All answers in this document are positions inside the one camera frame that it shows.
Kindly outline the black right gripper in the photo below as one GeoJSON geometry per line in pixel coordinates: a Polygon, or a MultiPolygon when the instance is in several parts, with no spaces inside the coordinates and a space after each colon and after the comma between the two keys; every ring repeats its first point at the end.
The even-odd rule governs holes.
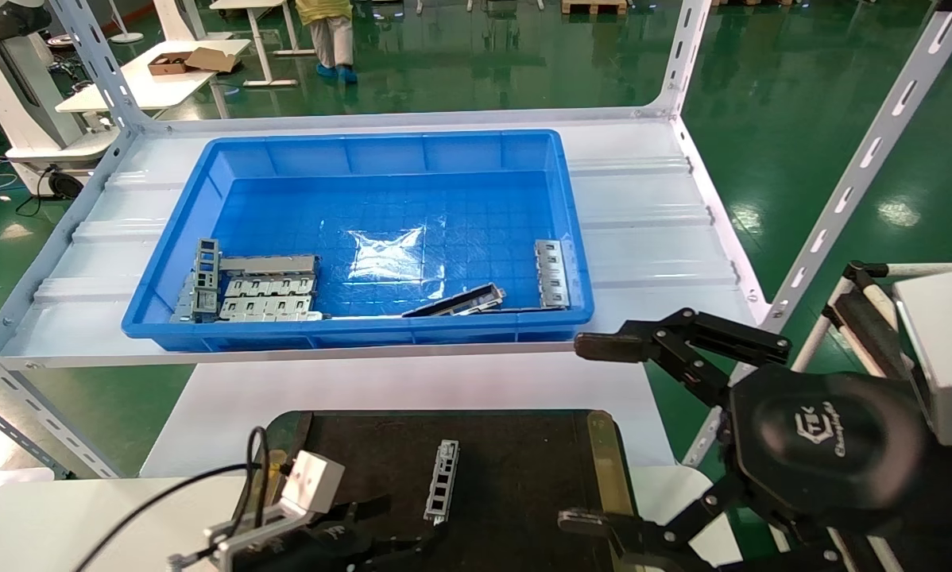
{"type": "Polygon", "coordinates": [[[780,334],[691,308],[578,333],[575,354],[586,361],[651,361],[708,407],[726,406],[735,475],[633,472],[633,492],[644,495],[633,507],[645,517],[571,508],[559,512],[559,528],[605,539],[621,570],[751,571],[726,518],[739,504],[781,528],[898,524],[931,451],[916,399],[869,374],[792,372],[779,366],[791,348],[780,334]],[[705,352],[760,367],[729,388],[705,352]]]}

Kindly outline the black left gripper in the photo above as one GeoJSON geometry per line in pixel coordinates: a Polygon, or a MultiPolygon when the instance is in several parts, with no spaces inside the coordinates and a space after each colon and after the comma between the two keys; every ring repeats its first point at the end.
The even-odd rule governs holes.
{"type": "Polygon", "coordinates": [[[450,524],[415,537],[377,537],[361,521],[388,513],[390,495],[336,504],[333,519],[283,532],[237,551],[233,571],[421,571],[448,537],[450,524]]]}

